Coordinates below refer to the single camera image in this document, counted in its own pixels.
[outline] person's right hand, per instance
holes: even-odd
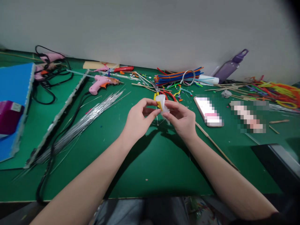
[[[170,113],[166,112],[163,116],[173,124],[178,135],[184,141],[197,136],[194,112],[178,102],[166,101],[165,106],[170,109]]]

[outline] black object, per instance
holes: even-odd
[[[89,92],[86,92],[86,93],[81,97],[81,99],[80,99],[80,101],[79,101],[79,104],[78,104],[78,107],[77,107],[77,109],[76,109],[76,111],[75,111],[75,113],[74,113],[74,115],[73,115],[73,118],[72,118],[71,122],[69,123],[69,125],[68,125],[65,129],[63,129],[63,130],[62,130],[62,131],[54,138],[54,140],[53,140],[53,142],[52,142],[52,145],[51,145],[51,148],[50,148],[50,156],[49,156],[47,168],[46,168],[45,173],[44,173],[44,175],[43,175],[43,177],[42,177],[42,179],[41,179],[41,181],[40,181],[40,183],[39,183],[39,185],[38,185],[38,187],[37,187],[37,191],[36,191],[36,195],[35,195],[35,196],[36,196],[37,202],[38,202],[39,204],[41,204],[41,205],[46,205],[46,202],[44,202],[43,197],[42,197],[42,195],[41,195],[41,191],[42,191],[42,186],[43,186],[43,184],[44,184],[44,186],[46,185],[48,176],[49,176],[49,174],[50,174],[50,172],[51,172],[51,170],[52,170],[53,161],[54,161],[54,158],[55,158],[55,154],[54,154],[54,152],[55,152],[55,147],[54,147],[54,145],[55,145],[55,143],[56,143],[56,140],[57,140],[60,136],[64,135],[64,134],[72,127],[72,125],[73,125],[73,123],[74,123],[74,121],[75,121],[75,119],[76,119],[76,116],[77,116],[77,114],[79,113],[79,110],[80,110],[81,106],[83,105],[83,102],[84,102],[84,99],[83,99],[83,98],[84,98],[85,96],[89,95],[89,94],[90,94]]]
[[[55,52],[55,51],[53,51],[53,50],[50,50],[50,49],[48,49],[48,48],[46,48],[46,47],[43,47],[43,46],[41,46],[41,45],[35,46],[35,52],[37,53],[37,55],[38,55],[39,57],[45,56],[45,57],[47,58],[47,59],[45,60],[47,64],[44,66],[43,70],[46,70],[46,69],[49,67],[50,59],[49,59],[49,57],[48,57],[46,54],[44,54],[44,53],[39,53],[38,50],[37,50],[38,47],[44,48],[44,49],[46,49],[46,50],[48,50],[48,51],[51,51],[51,52],[60,54],[60,55],[62,55],[63,57],[65,57],[63,54],[61,54],[61,53],[59,53],[59,52]],[[67,62],[67,65],[68,65],[69,70],[71,70],[71,66],[70,66],[70,63],[69,63],[68,59],[65,58],[64,60]],[[40,104],[43,104],[43,105],[51,105],[51,104],[53,104],[53,103],[55,102],[55,100],[56,100],[56,96],[53,94],[53,92],[50,91],[51,87],[54,87],[54,86],[60,85],[60,84],[62,84],[62,83],[65,83],[65,82],[67,82],[67,81],[69,81],[69,80],[72,80],[73,77],[74,77],[74,73],[71,73],[71,76],[70,76],[68,79],[66,79],[66,80],[64,80],[64,81],[61,81],[61,82],[58,82],[58,83],[56,83],[56,84],[50,84],[50,83],[49,83],[49,80],[51,80],[53,77],[58,76],[58,75],[68,75],[68,74],[70,74],[70,72],[68,72],[68,71],[66,71],[66,70],[61,71],[61,70],[59,69],[58,72],[50,72],[50,73],[48,73],[48,77],[47,77],[44,81],[42,81],[42,82],[35,80],[34,83],[33,83],[32,98],[33,98],[36,102],[38,102],[38,103],[40,103]],[[52,96],[52,101],[50,101],[50,102],[41,102],[41,101],[39,101],[39,100],[37,99],[37,92],[38,92],[37,86],[38,86],[39,84],[40,84],[40,85],[41,85],[41,86],[42,86],[42,87],[43,87],[43,88],[44,88],[44,89]]]
[[[300,165],[281,145],[256,145],[251,149],[283,192],[299,194]]]

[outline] hand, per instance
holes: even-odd
[[[194,112],[178,102],[166,101],[165,106],[170,109],[170,113],[166,112],[163,116],[173,124],[178,135],[184,141],[197,137]]]
[[[152,121],[161,112],[160,109],[147,108],[147,106],[157,106],[157,102],[143,98],[128,113],[122,133],[129,139],[133,139],[134,143],[145,135]]]

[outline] blue board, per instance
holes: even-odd
[[[0,102],[9,100],[25,107],[16,132],[0,139],[0,162],[12,158],[18,151],[18,142],[23,132],[34,80],[34,70],[34,63],[0,68]]]

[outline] glue gun trigger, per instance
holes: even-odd
[[[109,83],[104,83],[102,85],[100,85],[100,87],[106,88],[106,85],[108,85]]]

